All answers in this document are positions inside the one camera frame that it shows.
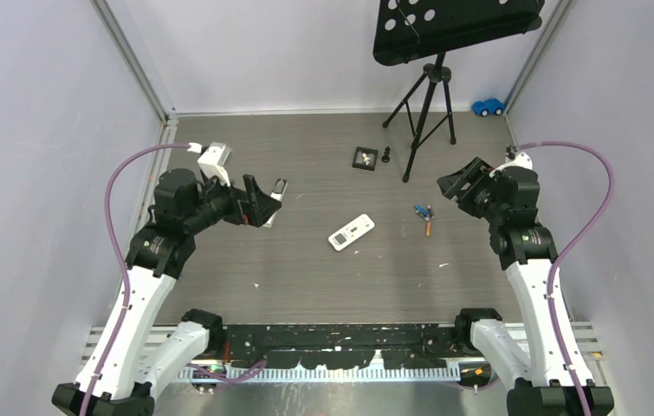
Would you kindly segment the white beige remote control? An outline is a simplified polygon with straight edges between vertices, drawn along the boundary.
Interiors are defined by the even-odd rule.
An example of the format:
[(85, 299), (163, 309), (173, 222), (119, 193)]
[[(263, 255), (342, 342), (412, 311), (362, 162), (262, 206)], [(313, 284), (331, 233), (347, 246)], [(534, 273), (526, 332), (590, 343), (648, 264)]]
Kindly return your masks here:
[(371, 231), (374, 226), (375, 223), (368, 215), (361, 214), (331, 234), (327, 241), (336, 251), (342, 251)]

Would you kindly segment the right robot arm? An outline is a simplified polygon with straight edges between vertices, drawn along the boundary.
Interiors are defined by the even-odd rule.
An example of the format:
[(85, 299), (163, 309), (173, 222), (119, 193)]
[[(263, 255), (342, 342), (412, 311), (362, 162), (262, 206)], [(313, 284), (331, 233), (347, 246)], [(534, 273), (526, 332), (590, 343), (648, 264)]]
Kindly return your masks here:
[(611, 388), (593, 378), (574, 337), (560, 287), (560, 255), (538, 219), (540, 182), (530, 158), (492, 168), (475, 158), (437, 179), (442, 195), (489, 225), (489, 244), (515, 293), (528, 346), (522, 348), (499, 313), (465, 308), (457, 315), (454, 344), (481, 354), (506, 390), (510, 415), (608, 415)]

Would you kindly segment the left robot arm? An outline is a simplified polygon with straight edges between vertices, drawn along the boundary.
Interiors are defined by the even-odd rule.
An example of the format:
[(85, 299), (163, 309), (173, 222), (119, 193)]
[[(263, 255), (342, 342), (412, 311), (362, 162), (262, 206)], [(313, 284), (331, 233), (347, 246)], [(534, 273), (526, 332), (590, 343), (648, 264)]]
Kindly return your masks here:
[(163, 173), (147, 223), (123, 261), (123, 284), (100, 339), (75, 381), (60, 384), (52, 403), (66, 415), (151, 415), (165, 388), (198, 355), (218, 357), (225, 345), (221, 316), (192, 309), (152, 353), (144, 346), (164, 300), (196, 249), (195, 236), (220, 221), (261, 227), (281, 201), (243, 176), (243, 189), (201, 182), (178, 168)]

